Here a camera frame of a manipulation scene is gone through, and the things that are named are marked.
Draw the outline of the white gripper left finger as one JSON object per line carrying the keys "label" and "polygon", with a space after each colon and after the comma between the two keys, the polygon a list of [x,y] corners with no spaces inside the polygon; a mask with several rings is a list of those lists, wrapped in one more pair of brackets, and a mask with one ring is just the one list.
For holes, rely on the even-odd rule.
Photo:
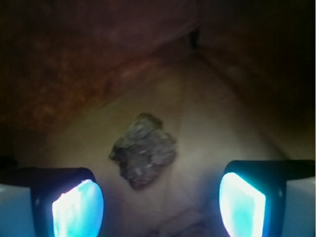
{"label": "white gripper left finger", "polygon": [[87,168],[16,168],[0,172],[2,237],[97,237],[102,189]]}

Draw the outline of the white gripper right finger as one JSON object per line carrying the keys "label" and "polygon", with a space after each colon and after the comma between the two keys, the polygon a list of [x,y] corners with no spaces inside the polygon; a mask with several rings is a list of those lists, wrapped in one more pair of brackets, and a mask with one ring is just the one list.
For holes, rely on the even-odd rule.
{"label": "white gripper right finger", "polygon": [[223,225],[231,237],[314,237],[314,160],[234,160],[219,186]]}

